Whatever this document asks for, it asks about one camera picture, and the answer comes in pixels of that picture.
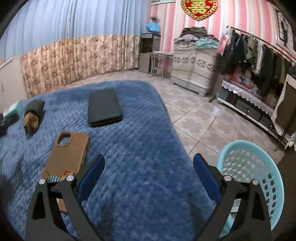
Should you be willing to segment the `teal small box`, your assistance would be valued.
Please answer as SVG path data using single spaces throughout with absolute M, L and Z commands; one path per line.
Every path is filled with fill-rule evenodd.
M 9 116 L 16 114 L 20 118 L 23 114 L 23 110 L 23 103 L 21 101 L 17 101 L 3 112 L 3 117 L 8 118 Z

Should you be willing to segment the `brown crumpled wrapper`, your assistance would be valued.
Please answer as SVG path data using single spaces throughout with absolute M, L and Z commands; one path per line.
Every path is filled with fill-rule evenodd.
M 34 134 L 39 128 L 39 117 L 32 113 L 28 112 L 25 114 L 24 122 L 23 122 L 23 129 L 26 135 Z

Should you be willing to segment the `light blue plastic basket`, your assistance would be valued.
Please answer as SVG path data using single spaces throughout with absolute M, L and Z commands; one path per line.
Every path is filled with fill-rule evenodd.
M 216 167 L 223 176 L 238 182 L 259 181 L 273 230 L 282 214 L 285 191 L 280 171 L 269 154 L 252 142 L 232 141 L 219 154 Z

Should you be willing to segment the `brown phone case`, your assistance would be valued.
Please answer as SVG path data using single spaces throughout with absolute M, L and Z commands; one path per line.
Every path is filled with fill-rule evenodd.
M 85 163 L 89 135 L 85 132 L 61 132 L 57 135 L 42 178 L 59 182 L 76 175 Z

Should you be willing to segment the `blue floral sofa cover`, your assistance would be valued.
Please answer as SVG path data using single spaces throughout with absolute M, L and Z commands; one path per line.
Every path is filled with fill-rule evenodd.
M 285 145 L 285 149 L 289 147 L 294 147 L 295 151 L 296 151 L 296 132 L 294 132 L 290 138 L 290 140 L 287 142 L 287 144 Z

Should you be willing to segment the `blue and floral curtain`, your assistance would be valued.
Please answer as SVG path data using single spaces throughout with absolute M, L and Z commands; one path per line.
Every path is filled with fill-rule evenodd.
M 1 59 L 18 57 L 28 96 L 138 67 L 148 1 L 1 1 Z

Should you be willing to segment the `black rectangular case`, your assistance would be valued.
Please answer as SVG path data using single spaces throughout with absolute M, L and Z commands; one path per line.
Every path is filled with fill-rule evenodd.
M 106 126 L 122 120 L 122 109 L 112 88 L 89 94 L 88 124 L 90 127 Z

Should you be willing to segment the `low tv stand with lace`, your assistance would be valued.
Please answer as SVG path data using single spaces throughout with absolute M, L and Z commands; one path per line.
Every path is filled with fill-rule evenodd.
M 280 137 L 271 120 L 274 109 L 243 86 L 223 80 L 217 100 L 241 113 L 275 138 Z

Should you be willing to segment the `hanging dark clothes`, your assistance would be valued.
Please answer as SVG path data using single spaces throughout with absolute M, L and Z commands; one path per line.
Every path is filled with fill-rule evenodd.
M 262 98 L 279 98 L 287 75 L 295 73 L 295 61 L 254 35 L 230 29 L 218 46 L 220 73 Z

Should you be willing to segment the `patterned cloth covered cabinet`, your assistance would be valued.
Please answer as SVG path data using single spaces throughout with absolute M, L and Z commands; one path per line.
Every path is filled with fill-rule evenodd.
M 198 93 L 210 94 L 218 75 L 216 49 L 200 49 L 193 43 L 175 44 L 171 82 Z

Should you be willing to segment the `grey water dispenser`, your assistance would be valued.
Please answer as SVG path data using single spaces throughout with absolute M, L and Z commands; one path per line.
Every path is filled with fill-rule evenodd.
M 150 53 L 160 50 L 161 36 L 155 33 L 144 33 L 140 36 L 139 66 L 143 73 L 150 73 L 151 57 Z

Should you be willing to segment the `small metal folding table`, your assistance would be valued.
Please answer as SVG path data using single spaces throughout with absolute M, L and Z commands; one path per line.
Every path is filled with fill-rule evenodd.
M 154 75 L 160 75 L 163 80 L 166 62 L 167 60 L 173 58 L 173 53 L 154 51 L 148 52 L 148 54 L 151 61 L 149 76 L 152 77 Z

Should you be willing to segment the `blue covered potted plant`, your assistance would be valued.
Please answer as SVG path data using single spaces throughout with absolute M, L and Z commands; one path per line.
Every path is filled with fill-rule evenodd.
M 150 22 L 147 23 L 147 25 L 145 27 L 149 33 L 153 33 L 153 34 L 160 34 L 161 33 L 161 27 L 159 25 L 159 20 L 155 16 L 150 17 Z

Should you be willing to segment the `framed couple silhouette poster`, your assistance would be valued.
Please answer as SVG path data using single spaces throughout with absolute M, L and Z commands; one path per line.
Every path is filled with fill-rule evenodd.
M 277 44 L 295 55 L 295 38 L 292 27 L 279 9 L 275 8 L 277 23 Z

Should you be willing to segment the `pile of folded clothes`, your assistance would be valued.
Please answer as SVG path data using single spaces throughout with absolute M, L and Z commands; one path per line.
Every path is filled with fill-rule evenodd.
M 219 40 L 208 34 L 205 27 L 190 27 L 182 29 L 178 37 L 174 39 L 174 44 L 195 45 L 198 49 L 217 49 Z

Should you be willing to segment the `metal clothes rack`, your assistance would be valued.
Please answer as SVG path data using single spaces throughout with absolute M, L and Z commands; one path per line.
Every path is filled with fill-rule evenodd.
M 237 29 L 227 26 L 223 32 L 217 53 L 221 58 L 218 76 L 233 74 L 235 69 L 251 70 L 256 76 L 268 73 L 268 65 L 273 66 L 274 53 L 287 55 L 280 49 L 248 32 L 238 34 Z

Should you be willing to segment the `landscape wall picture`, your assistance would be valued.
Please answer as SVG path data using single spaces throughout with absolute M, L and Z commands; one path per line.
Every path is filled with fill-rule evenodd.
M 169 4 L 175 3 L 176 0 L 151 0 L 151 6 L 158 5 L 158 4 Z

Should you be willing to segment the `red heart wall decoration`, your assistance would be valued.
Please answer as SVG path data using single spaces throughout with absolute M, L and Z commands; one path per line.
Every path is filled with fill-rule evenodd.
M 196 21 L 206 19 L 218 8 L 217 0 L 181 0 L 183 11 Z

